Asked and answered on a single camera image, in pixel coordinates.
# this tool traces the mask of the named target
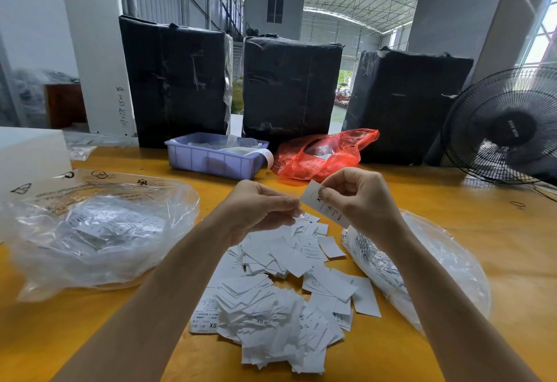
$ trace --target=hand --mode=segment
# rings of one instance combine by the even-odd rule
[[[258,182],[240,181],[213,211],[217,225],[231,224],[231,245],[239,244],[248,233],[294,225],[303,215],[300,201]]]
[[[381,250],[408,229],[380,173],[343,168],[321,183],[323,200],[338,209],[350,223]]]

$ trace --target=packing tape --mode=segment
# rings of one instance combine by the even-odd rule
[[[255,149],[253,152],[250,152],[250,155],[252,153],[261,153],[267,160],[267,169],[271,169],[275,162],[275,158],[269,149]]]

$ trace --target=white pillar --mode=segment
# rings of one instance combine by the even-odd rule
[[[130,88],[118,16],[120,0],[64,0],[89,130],[132,137]]]

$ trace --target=black wrapped package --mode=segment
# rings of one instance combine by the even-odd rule
[[[421,164],[472,65],[450,55],[362,52],[343,131],[373,128],[380,137],[361,161]]]
[[[203,131],[226,134],[232,38],[224,32],[120,17],[139,146]]]
[[[340,69],[340,44],[282,38],[244,40],[243,132],[270,142],[327,134]]]

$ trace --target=red plastic bag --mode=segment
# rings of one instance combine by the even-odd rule
[[[341,168],[356,166],[360,150],[378,138],[379,130],[359,128],[293,139],[278,147],[272,170],[279,176],[322,182]]]

